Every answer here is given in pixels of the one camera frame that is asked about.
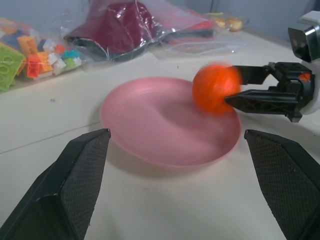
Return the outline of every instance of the wall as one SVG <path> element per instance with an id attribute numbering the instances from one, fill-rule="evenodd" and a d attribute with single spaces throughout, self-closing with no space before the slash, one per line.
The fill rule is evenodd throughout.
<path id="1" fill-rule="evenodd" d="M 41 28 L 48 26 L 65 9 L 80 9 L 80 2 L 85 0 L 3 1 L 0 16 Z M 212 3 L 212 0 L 169 1 L 201 13 L 208 12 Z M 299 17 L 310 11 L 314 3 L 315 0 L 214 0 L 213 10 L 246 16 L 250 19 L 251 28 L 287 40 L 287 28 L 296 25 Z"/>
<path id="2" fill-rule="evenodd" d="M 66 9 L 81 9 L 81 0 L 3 0 L 0 16 L 27 23 L 35 28 L 48 26 Z M 201 13 L 210 10 L 212 0 L 169 0 Z"/>

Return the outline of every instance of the black textured pad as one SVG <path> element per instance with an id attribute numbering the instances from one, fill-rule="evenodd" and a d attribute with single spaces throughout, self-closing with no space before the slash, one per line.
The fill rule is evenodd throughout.
<path id="1" fill-rule="evenodd" d="M 255 130 L 245 138 L 262 194 L 286 239 L 320 239 L 319 164 L 286 138 Z"/>
<path id="2" fill-rule="evenodd" d="M 79 240 L 85 238 L 100 192 L 107 135 L 89 142 L 61 191 L 61 201 Z"/>
<path id="3" fill-rule="evenodd" d="M 83 240 L 99 195 L 110 132 L 70 141 L 0 228 L 0 240 Z"/>

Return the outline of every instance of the red fabric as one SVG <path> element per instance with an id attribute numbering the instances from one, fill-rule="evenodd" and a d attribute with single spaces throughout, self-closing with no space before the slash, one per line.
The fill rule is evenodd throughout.
<path id="1" fill-rule="evenodd" d="M 69 33 L 67 38 L 90 39 L 105 50 L 123 54 L 154 37 L 152 15 L 144 4 L 113 3 L 102 7 L 101 2 L 92 2 L 86 22 Z"/>

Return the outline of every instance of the blue lego brick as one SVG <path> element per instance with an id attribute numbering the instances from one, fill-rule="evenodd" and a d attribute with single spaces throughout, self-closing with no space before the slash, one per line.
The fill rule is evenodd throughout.
<path id="1" fill-rule="evenodd" d="M 61 58 L 63 60 L 65 59 L 74 59 L 74 58 L 79 58 L 80 57 L 80 52 L 76 50 L 71 50 L 71 51 L 64 51 L 63 55 Z"/>

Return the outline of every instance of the green lego brick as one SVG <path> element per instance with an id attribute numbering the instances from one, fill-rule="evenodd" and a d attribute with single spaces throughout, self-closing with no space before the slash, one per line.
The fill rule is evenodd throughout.
<path id="1" fill-rule="evenodd" d="M 22 53 L 0 43 L 0 90 L 8 90 L 24 59 Z"/>
<path id="2" fill-rule="evenodd" d="M 66 66 L 63 69 L 64 72 L 69 71 L 69 70 L 74 69 L 74 68 L 77 67 L 73 58 L 67 58 L 67 59 L 65 59 L 63 61 L 66 64 Z"/>

